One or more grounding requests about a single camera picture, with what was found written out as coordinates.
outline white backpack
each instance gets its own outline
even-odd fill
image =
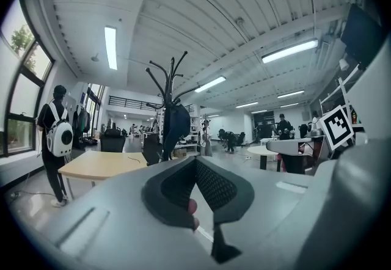
[[[61,119],[57,113],[56,106],[49,104],[54,116],[54,122],[46,134],[48,150],[56,157],[69,155],[72,150],[73,131],[72,126],[66,121],[67,110],[64,108]]]

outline railing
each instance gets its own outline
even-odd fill
[[[155,106],[161,106],[161,104],[155,104],[146,101],[137,101],[137,100],[131,100],[129,98],[109,96],[109,105],[121,106],[126,108],[143,109],[146,111],[156,111],[156,109],[148,107],[147,103]]]
[[[190,104],[185,106],[186,110],[190,113],[194,111],[194,104]]]

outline box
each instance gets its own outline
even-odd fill
[[[174,157],[182,158],[186,157],[186,149],[185,148],[178,148],[174,150]]]

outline window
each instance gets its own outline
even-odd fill
[[[26,57],[24,61],[24,66],[29,69],[38,79],[43,80],[46,78],[50,67],[51,62],[45,52],[43,52],[41,46],[37,43],[34,45],[30,54]]]
[[[38,104],[48,72],[53,64],[34,30],[27,24],[26,11],[15,0],[1,25],[0,105],[5,117],[0,117],[0,156],[8,156],[35,149]]]
[[[8,121],[8,152],[26,151],[32,149],[32,122]]]
[[[34,117],[39,88],[39,86],[28,80],[25,76],[19,75],[15,89],[13,90],[11,113]]]
[[[94,136],[97,128],[100,100],[103,96],[104,86],[90,83],[87,89],[87,98],[85,101],[85,109],[90,114],[90,131],[86,136]]]
[[[26,48],[34,40],[19,0],[14,0],[7,12],[1,25],[1,33],[19,57],[23,56]]]

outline black screen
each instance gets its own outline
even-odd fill
[[[386,33],[380,25],[353,4],[349,11],[341,41],[346,44],[346,52],[364,68],[378,53]]]

